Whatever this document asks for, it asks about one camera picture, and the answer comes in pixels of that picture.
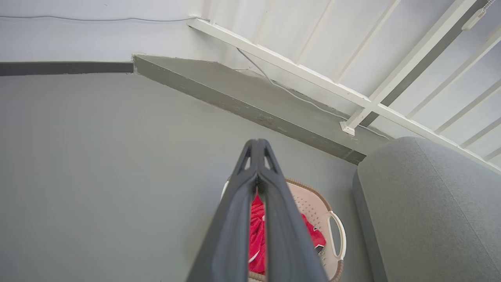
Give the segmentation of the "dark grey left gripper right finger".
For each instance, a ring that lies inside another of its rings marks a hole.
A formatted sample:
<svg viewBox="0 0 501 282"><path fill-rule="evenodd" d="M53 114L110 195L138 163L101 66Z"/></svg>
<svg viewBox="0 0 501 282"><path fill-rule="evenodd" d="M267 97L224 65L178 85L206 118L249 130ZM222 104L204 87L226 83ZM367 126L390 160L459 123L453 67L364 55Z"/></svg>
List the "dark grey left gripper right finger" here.
<svg viewBox="0 0 501 282"><path fill-rule="evenodd" d="M265 139L258 141L258 187L265 200L267 280L327 282L308 229Z"/></svg>

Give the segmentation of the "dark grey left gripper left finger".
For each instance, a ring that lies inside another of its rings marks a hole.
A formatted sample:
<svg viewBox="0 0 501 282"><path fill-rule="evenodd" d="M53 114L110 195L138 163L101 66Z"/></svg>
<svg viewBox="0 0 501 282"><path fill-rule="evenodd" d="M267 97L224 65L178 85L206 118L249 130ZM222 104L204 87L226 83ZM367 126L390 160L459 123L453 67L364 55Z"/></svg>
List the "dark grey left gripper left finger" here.
<svg viewBox="0 0 501 282"><path fill-rule="evenodd" d="M223 188L188 282L248 280L249 218L256 187L257 153L257 141L248 140Z"/></svg>

